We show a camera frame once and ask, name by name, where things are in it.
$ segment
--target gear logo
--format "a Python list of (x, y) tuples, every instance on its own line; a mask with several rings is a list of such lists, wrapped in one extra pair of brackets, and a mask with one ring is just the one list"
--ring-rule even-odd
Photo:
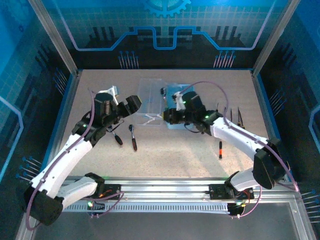
[(162, 15), (173, 17), (174, 14), (180, 14), (181, 10), (186, 9), (186, 5), (190, 4), (190, 0), (142, 0), (144, 9), (149, 10), (150, 14), (157, 17)]

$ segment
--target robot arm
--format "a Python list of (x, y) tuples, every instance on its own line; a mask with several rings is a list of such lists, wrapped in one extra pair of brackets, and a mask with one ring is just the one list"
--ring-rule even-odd
[[(266, 139), (257, 136), (229, 120), (227, 120), (227, 125), (223, 115), (215, 110), (207, 110), (199, 95), (194, 91), (185, 94), (176, 92), (172, 98), (176, 102), (176, 108), (164, 111), (163, 119), (166, 122), (170, 124), (193, 124), (202, 134), (206, 133), (232, 144), (253, 160), (253, 168), (235, 172), (225, 181), (227, 188), (232, 189), (234, 193), (259, 185), (266, 189), (272, 189), (283, 178), (285, 170), (281, 164), (268, 149), (258, 143), (258, 141), (261, 141), (278, 153), (279, 139)], [(236, 130), (241, 130), (241, 132), (256, 140), (252, 140)]]
[[(140, 108), (142, 103), (138, 96), (132, 95), (126, 98), (127, 104), (124, 104), (123, 102), (117, 102), (117, 94), (118, 91), (115, 86), (107, 91), (98, 92), (94, 98), (93, 123), (84, 138), (79, 140), (89, 127), (90, 117), (88, 117), (88, 114), (90, 112), (86, 113), (75, 125), (72, 135), (69, 136), (66, 144), (50, 164), (30, 183), (21, 183), (18, 186), (16, 191), (18, 200), (22, 209), (26, 211), (32, 193), (42, 182), (34, 197), (30, 211), (30, 215), (41, 223), (50, 225), (67, 206), (87, 196), (99, 198), (99, 195), (105, 191), (105, 180), (94, 173), (88, 173), (79, 181), (70, 185), (61, 186), (76, 164), (106, 134), (108, 127), (118, 124), (121, 118), (135, 113)], [(69, 146), (76, 141), (76, 145), (69, 149)], [(50, 166), (64, 152), (62, 158), (49, 171)]]

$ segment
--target transparent plastic box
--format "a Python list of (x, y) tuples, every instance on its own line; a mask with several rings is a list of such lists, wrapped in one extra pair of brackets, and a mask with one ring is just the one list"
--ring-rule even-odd
[(138, 93), (142, 105), (134, 116), (135, 124), (140, 126), (161, 126), (165, 109), (161, 88), (166, 83), (160, 78), (142, 78), (139, 83)]

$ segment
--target grid pattern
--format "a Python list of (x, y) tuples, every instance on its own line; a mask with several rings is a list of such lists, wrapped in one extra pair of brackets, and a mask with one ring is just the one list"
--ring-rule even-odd
[[(230, 38), (233, 26), (237, 26), (235, 36), (240, 34), (241, 42), (246, 47), (251, 47), (269, 9), (268, 7), (243, 6), (187, 6), (187, 9), (182, 10), (180, 14), (167, 18), (157, 17), (155, 13), (150, 14), (149, 11), (140, 7), (64, 8), (61, 12), (80, 48), (85, 48), (90, 41), (89, 35), (94, 34), (93, 27), (100, 29), (101, 27), (111, 26), (116, 38), (128, 32), (129, 27), (161, 27), (161, 34), (158, 38), (171, 38), (169, 27), (190, 25), (201, 27), (201, 30), (207, 32), (211, 37), (216, 35), (218, 26), (221, 26), (221, 29), (229, 26), (226, 40)], [(271, 13), (260, 37), (259, 47), (262, 47), (268, 39), (282, 10), (282, 8), (275, 8)], [(56, 11), (52, 9), (50, 12), (62, 36), (69, 38)], [(224, 31), (220, 31), (219, 40), (223, 39), (223, 34)]]
[[(41, 67), (35, 61), (35, 56), (40, 45), (49, 42), (50, 39), (39, 20), (34, 18), (0, 75), (0, 95), (9, 103), (15, 104), (29, 74), (39, 76)], [(11, 110), (1, 102), (0, 132), (10, 112)]]
[(288, 23), (278, 45), (287, 43), (291, 44), (297, 56), (290, 70), (294, 74), (305, 74), (317, 101), (320, 102), (320, 53), (296, 13)]

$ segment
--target table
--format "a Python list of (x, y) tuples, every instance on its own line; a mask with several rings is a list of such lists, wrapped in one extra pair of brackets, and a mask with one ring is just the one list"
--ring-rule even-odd
[[(119, 89), (119, 101), (138, 92), (141, 78), (163, 79), (167, 83), (192, 84), (197, 81), (215, 81), (226, 91), (233, 122), (238, 121), (240, 108), (246, 130), (261, 137), (268, 137), (258, 98), (249, 70), (84, 70), (76, 90), (71, 112), (64, 131), (62, 144), (82, 116), (90, 110), (88, 88), (98, 92), (112, 85)], [(223, 94), (210, 84), (198, 84), (196, 92), (207, 109), (215, 110), (219, 102), (222, 113), (226, 104)], [(134, 135), (138, 151), (131, 143), (129, 124), (134, 117), (124, 119), (116, 133), (121, 137), (120, 147), (111, 133), (75, 166), (72, 176), (93, 172), (102, 177), (214, 177), (226, 178), (236, 171), (246, 170), (253, 162), (234, 146), (223, 142), (223, 159), (219, 159), (219, 139), (194, 134), (187, 130), (137, 126)]]

